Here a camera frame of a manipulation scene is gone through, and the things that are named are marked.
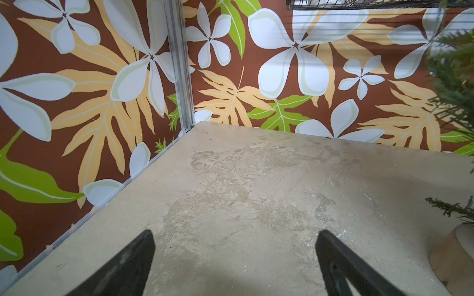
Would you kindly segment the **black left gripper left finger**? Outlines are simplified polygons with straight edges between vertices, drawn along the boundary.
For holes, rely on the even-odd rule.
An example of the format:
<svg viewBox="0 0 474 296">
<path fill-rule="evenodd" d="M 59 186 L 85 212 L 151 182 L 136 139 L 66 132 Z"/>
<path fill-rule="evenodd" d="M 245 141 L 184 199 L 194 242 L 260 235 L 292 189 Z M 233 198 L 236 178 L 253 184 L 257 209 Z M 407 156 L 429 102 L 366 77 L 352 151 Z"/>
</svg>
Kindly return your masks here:
<svg viewBox="0 0 474 296">
<path fill-rule="evenodd" d="M 141 296 L 153 263 L 156 245 L 146 229 L 83 283 L 70 296 Z"/>
</svg>

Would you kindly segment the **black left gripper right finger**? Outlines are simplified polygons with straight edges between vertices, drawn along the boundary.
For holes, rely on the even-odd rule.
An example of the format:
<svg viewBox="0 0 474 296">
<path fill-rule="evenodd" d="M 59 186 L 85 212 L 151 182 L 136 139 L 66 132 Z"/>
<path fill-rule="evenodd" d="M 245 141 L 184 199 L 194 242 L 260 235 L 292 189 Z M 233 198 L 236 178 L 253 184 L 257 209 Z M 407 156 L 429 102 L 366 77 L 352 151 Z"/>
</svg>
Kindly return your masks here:
<svg viewBox="0 0 474 296">
<path fill-rule="evenodd" d="M 315 250 L 330 296 L 351 296 L 350 285 L 362 296 L 405 294 L 327 229 L 319 232 Z"/>
</svg>

